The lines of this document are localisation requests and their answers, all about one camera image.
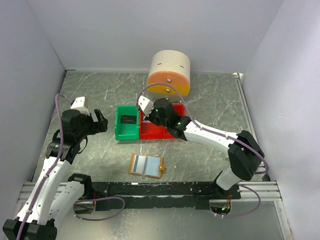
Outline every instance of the white cylinder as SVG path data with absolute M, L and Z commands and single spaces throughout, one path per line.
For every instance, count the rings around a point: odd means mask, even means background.
M 163 50 L 156 53 L 151 62 L 149 76 L 146 84 L 167 83 L 175 87 L 182 96 L 190 92 L 190 60 L 182 52 Z M 169 98 L 175 102 L 179 97 L 173 89 L 164 85 L 148 88 L 155 98 Z

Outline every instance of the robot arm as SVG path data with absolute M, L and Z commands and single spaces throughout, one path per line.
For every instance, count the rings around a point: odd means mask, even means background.
M 53 166 L 60 149 L 60 138 L 57 131 L 48 145 L 46 159 L 44 160 L 42 171 L 33 188 L 33 191 L 17 214 L 15 220 L 7 219 L 3 225 L 3 231 L 9 240 L 17 239 L 18 230 L 22 220 L 29 213 L 21 235 L 21 240 L 47 240 L 56 239 L 57 227 L 63 218 L 81 198 L 92 198 L 93 189 L 90 176 L 84 174 L 73 174 L 69 179 L 61 194 L 55 199 L 56 192 L 62 178 L 71 168 L 75 156 L 80 153 L 80 144 L 83 140 L 88 141 L 88 135 L 106 132 L 108 120 L 105 119 L 99 109 L 95 109 L 98 121 L 94 122 L 88 111 L 88 102 L 85 97 L 77 97 L 70 109 L 64 111 L 61 116 L 63 129 L 62 155 L 56 166 L 52 169 L 36 196 L 36 202 L 31 211 L 29 204 L 36 195 L 36 191 L 44 178 L 44 174 Z
M 152 102 L 148 98 L 140 96 L 138 105 L 146 120 L 157 126 L 165 127 L 175 138 L 202 143 L 227 154 L 230 167 L 222 171 L 215 179 L 215 183 L 224 191 L 229 190 L 241 180 L 250 181 L 261 163 L 258 156 L 228 137 L 246 143 L 264 157 L 261 148 L 248 131 L 243 130 L 241 133 L 227 132 L 195 121 L 199 127 L 192 122 L 190 117 L 179 116 L 173 105 L 165 98 Z M 221 135 L 205 131 L 203 128 Z

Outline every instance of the purple cable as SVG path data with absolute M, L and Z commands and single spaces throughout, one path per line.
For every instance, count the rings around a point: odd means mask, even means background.
M 147 90 L 148 88 L 152 87 L 152 86 L 156 86 L 156 85 L 164 85 L 164 86 L 167 86 L 171 89 L 173 89 L 177 94 L 178 96 L 181 98 L 182 102 L 183 102 L 183 105 L 191 119 L 191 121 L 194 123 L 194 125 L 196 125 L 198 128 L 200 129 L 203 129 L 209 133 L 212 133 L 212 134 L 215 134 L 215 135 L 218 135 L 218 136 L 221 136 L 221 137 L 226 137 L 225 134 L 223 133 L 220 133 L 220 132 L 217 132 L 217 131 L 214 131 L 214 130 L 211 130 L 211 129 L 207 129 L 205 127 L 201 127 L 194 119 L 194 117 L 192 116 L 192 114 L 190 113 L 189 109 L 188 109 L 188 106 L 187 106 L 187 102 L 185 101 L 184 97 L 181 95 L 181 93 L 173 86 L 171 86 L 170 84 L 167 84 L 167 83 L 163 83 L 163 82 L 159 82 L 159 83 L 153 83 L 153 84 L 150 84 L 148 86 L 146 86 L 144 89 L 142 89 L 142 91 L 139 93 L 139 95 L 137 96 L 137 99 L 136 99 L 136 109 L 139 109 L 139 103 L 138 103 L 138 100 L 140 98 L 140 96 L 142 95 L 142 93 Z M 251 152 L 253 152 L 255 155 L 258 156 L 258 158 L 264 163 L 264 166 L 265 166 L 265 171 L 258 171 L 256 172 L 255 174 L 266 174 L 268 173 L 269 171 L 269 165 L 267 163 L 267 161 L 264 159 L 263 156 L 261 156 L 260 153 L 258 153 L 256 150 L 254 150 L 251 146 L 249 146 L 248 144 L 244 143 L 243 141 L 240 141 L 232 136 L 228 136 L 229 139 L 239 143 L 240 145 L 242 145 L 243 147 L 247 148 L 248 150 L 250 150 Z
M 249 215 L 249 214 L 252 214 L 253 212 L 255 212 L 261 205 L 261 198 L 259 196 L 259 194 L 253 190 L 252 188 L 250 187 L 247 187 L 243 184 L 238 184 L 239 186 L 245 188 L 245 189 L 248 189 L 250 190 L 251 192 L 253 192 L 257 197 L 258 197 L 258 204 L 254 207 L 254 209 L 250 210 L 250 211 L 247 211 L 247 212 L 244 212 L 244 213 L 240 213 L 240 214 L 237 214 L 237 215 L 226 215 L 226 216 L 223 216 L 223 218 L 228 218 L 228 219 L 233 219 L 233 218 L 240 218 L 240 217 L 243 217 L 243 216 L 246 216 L 246 215 Z
M 78 204 L 78 203 L 83 203 L 83 202 L 98 202 L 98 201 L 111 200 L 111 199 L 118 199 L 118 200 L 122 201 L 122 208 L 119 211 L 117 211 L 115 214 L 113 214 L 112 216 L 107 216 L 105 218 L 98 218 L 98 219 L 81 217 L 76 214 L 75 205 L 73 205 L 73 214 L 76 218 L 78 218 L 80 220 L 91 221 L 91 222 L 98 222 L 98 221 L 112 219 L 112 218 L 118 216 L 125 209 L 125 205 L 126 205 L 125 200 L 119 196 L 106 196 L 106 197 L 97 198 L 97 199 L 90 199 L 90 200 L 84 199 L 84 200 L 78 200 L 75 203 Z
M 56 160 L 54 161 L 53 165 L 48 169 L 48 171 L 45 173 L 46 176 L 49 176 L 51 171 L 56 167 L 56 165 L 57 165 L 57 163 L 58 163 L 58 161 L 59 161 L 59 159 L 61 157 L 61 154 L 62 154 L 62 150 L 63 150 L 62 146 L 64 145 L 64 132 L 63 132 L 63 129 L 62 129 L 61 113 L 60 113 L 59 103 L 58 103 L 58 98 L 59 97 L 65 99 L 65 100 L 67 100 L 68 102 L 71 103 L 71 101 L 68 98 L 66 98 L 64 95 L 61 95 L 59 93 L 57 95 L 55 95 L 54 102 L 55 102 L 56 114 L 57 114 L 58 121 L 59 121 L 60 147 L 59 147 L 58 155 L 56 156 Z M 47 177 L 45 177 L 45 175 L 41 179 L 41 181 L 40 181 L 40 183 L 39 183 L 39 185 L 38 185 L 38 187 L 37 187 L 37 189 L 36 189 L 36 191 L 34 193 L 34 196 L 33 196 L 32 200 L 31 200 L 31 202 L 29 204 L 29 208 L 28 208 L 29 212 L 26 212 L 26 214 L 25 214 L 25 216 L 24 216 L 24 218 L 22 220 L 22 223 L 21 223 L 21 225 L 19 227 L 18 234 L 16 236 L 16 240 L 20 240 L 20 238 L 21 238 L 22 230 L 23 230 L 23 228 L 24 228 L 24 226 L 25 226 L 25 224 L 26 224 L 26 222 L 28 220 L 28 217 L 30 216 L 30 213 L 31 213 L 30 211 L 32 211 L 32 209 L 33 209 L 33 207 L 34 207 L 34 205 L 35 205 L 35 203 L 36 203 L 36 201 L 37 201 L 37 199 L 39 197 L 39 194 L 40 194 L 40 192 L 42 190 L 42 187 L 44 186 L 45 181 L 47 179 Z

